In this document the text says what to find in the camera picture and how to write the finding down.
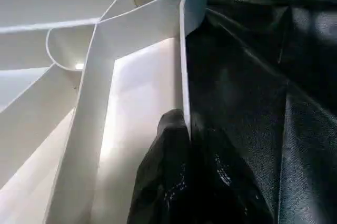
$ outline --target bright light spot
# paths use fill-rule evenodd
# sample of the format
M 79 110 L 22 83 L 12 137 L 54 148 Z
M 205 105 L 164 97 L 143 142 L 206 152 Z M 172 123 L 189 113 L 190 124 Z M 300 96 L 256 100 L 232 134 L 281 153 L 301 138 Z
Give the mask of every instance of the bright light spot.
M 76 69 L 76 70 L 82 70 L 83 67 L 84 67 L 84 64 L 83 64 L 83 63 L 79 63 L 79 64 L 76 64 L 76 65 L 75 65 L 75 69 Z

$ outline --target shiny black fabric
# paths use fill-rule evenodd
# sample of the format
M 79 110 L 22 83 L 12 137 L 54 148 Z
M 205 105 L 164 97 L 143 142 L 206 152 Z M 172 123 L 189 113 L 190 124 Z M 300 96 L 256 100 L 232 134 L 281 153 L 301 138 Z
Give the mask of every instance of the shiny black fabric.
M 192 114 L 224 130 L 277 223 L 337 223 L 336 2 L 209 0 L 186 39 Z
M 253 173 L 224 130 L 197 115 L 192 124 L 194 223 L 274 223 Z
M 128 224 L 192 223 L 190 140 L 183 113 L 163 115 L 140 164 Z
M 253 173 L 221 128 L 165 114 L 138 168 L 129 224 L 272 224 Z

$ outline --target white plastic panel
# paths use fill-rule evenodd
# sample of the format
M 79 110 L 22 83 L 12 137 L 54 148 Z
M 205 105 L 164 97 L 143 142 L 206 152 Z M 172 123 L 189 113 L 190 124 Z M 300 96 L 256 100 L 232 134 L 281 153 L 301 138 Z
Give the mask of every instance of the white plastic panel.
M 0 223 L 42 223 L 73 110 L 0 190 Z
M 77 86 L 71 75 L 51 66 L 0 113 L 0 187 L 74 107 Z
M 170 38 L 116 61 L 91 223 L 126 223 L 137 168 L 160 117 L 182 109 L 180 44 Z
M 0 70 L 49 67 L 46 35 L 46 30 L 0 33 Z
M 0 222 L 124 223 L 205 1 L 48 1 L 0 0 Z
M 12 30 L 13 27 L 37 29 L 50 26 L 50 23 L 98 20 L 112 1 L 0 0 L 0 32 Z
M 95 25 L 51 29 L 46 50 L 51 61 L 67 70 L 82 70 Z

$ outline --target white plastic channel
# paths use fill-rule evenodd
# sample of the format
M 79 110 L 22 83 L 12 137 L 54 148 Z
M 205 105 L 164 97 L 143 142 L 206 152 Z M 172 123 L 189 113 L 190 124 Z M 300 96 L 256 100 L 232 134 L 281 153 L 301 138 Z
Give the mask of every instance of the white plastic channel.
M 0 33 L 92 24 L 113 0 L 0 0 Z

